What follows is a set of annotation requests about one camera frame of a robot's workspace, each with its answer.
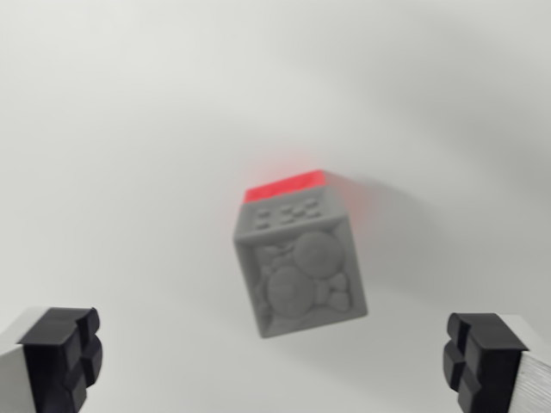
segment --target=cube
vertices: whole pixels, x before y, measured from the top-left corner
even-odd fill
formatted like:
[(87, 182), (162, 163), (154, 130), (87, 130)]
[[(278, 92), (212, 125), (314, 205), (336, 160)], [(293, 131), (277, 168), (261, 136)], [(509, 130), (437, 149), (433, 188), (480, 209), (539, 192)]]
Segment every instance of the cube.
[(234, 235), (261, 337), (367, 315), (346, 209), (323, 171), (246, 192)]
[(31, 307), (0, 334), (0, 412), (77, 413), (102, 367), (95, 308)]
[[(514, 392), (521, 398), (529, 393), (537, 395), (538, 386), (530, 383), (530, 376), (518, 375), (522, 361), (529, 359), (528, 342), (521, 341), (524, 325), (518, 319), (495, 313), (452, 313), (448, 319), (449, 342), (444, 347), (444, 376), (449, 388), (457, 391), (457, 402), (466, 413), (507, 413), (512, 411), (549, 411), (548, 409), (511, 410)], [(528, 372), (538, 372), (541, 383), (548, 367), (532, 365)]]

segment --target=raised circle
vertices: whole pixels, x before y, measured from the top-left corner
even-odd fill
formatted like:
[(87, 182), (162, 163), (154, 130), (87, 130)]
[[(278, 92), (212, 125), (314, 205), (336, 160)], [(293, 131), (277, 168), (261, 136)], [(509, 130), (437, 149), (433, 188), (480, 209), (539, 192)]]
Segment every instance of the raised circle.
[(306, 217), (307, 218), (316, 218), (320, 215), (320, 212), (318, 209), (311, 209), (309, 211), (306, 211)]
[(291, 213), (291, 211), (293, 211), (293, 206), (292, 205), (282, 205), (279, 210), (282, 212), (282, 213)]
[(301, 206), (296, 206), (295, 208), (293, 208), (293, 215), (295, 217), (300, 217), (301, 215), (304, 215), (304, 208), (302, 208)]
[(294, 222), (294, 218), (293, 218), (293, 216), (288, 215), (288, 216), (282, 217), (280, 219), (280, 222), (282, 224), (292, 224)]
[(314, 283), (297, 268), (279, 268), (268, 281), (268, 301), (274, 311), (288, 318), (308, 313), (315, 299)]
[(318, 206), (318, 200), (316, 200), (315, 198), (308, 198), (304, 202), (304, 206), (306, 208), (314, 208), (315, 206), (317, 207)]
[(269, 217), (269, 209), (259, 209), (257, 211), (257, 216), (259, 218), (268, 218)]
[(302, 272), (325, 279), (342, 267), (344, 250), (336, 238), (325, 232), (307, 232), (296, 240), (293, 257)]
[(255, 223), (255, 228), (258, 230), (265, 230), (266, 228), (269, 228), (269, 222), (268, 221), (257, 221)]

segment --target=small dots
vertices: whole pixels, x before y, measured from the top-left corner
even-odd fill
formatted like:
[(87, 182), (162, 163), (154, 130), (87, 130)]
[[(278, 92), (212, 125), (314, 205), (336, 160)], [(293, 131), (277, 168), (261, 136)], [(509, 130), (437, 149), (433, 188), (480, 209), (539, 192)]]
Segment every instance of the small dots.
[(316, 218), (318, 217), (319, 215), (321, 215), (321, 213), (319, 212), (318, 209), (312, 209), (310, 211), (306, 211), (306, 216), (308, 218)]
[(304, 206), (306, 208), (314, 208), (315, 206), (317, 207), (318, 206), (318, 200), (316, 200), (315, 198), (308, 198), (304, 202)]
[(294, 222), (294, 218), (290, 215), (282, 217), (280, 220), (282, 224), (292, 224)]
[(304, 215), (304, 209), (300, 206), (297, 206), (293, 209), (293, 215), (295, 217), (300, 217), (301, 215)]
[(257, 216), (259, 218), (268, 218), (269, 217), (269, 210), (268, 209), (259, 209), (257, 211)]
[(269, 227), (269, 222), (268, 221), (257, 221), (255, 223), (255, 228), (258, 229), (258, 230), (264, 230), (268, 227)]

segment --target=black plastic part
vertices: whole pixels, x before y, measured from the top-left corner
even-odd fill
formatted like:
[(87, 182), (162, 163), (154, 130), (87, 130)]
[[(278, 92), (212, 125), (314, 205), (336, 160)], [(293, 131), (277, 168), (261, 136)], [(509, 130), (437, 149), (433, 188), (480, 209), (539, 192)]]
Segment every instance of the black plastic part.
[(443, 369), (465, 413), (507, 413), (523, 351), (528, 350), (497, 314), (457, 314)]
[(36, 413), (78, 413), (102, 366), (95, 308), (51, 308), (19, 341)]

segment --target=red light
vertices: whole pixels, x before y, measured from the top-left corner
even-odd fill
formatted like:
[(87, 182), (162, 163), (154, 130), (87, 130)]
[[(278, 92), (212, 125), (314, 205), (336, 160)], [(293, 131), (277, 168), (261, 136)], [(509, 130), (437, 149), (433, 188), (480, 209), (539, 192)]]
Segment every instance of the red light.
[(280, 181), (272, 182), (260, 187), (251, 188), (245, 193), (244, 202), (253, 202), (263, 200), (272, 196), (290, 194), (292, 192), (302, 191), (313, 187), (326, 185), (325, 174), (323, 170), (315, 170)]

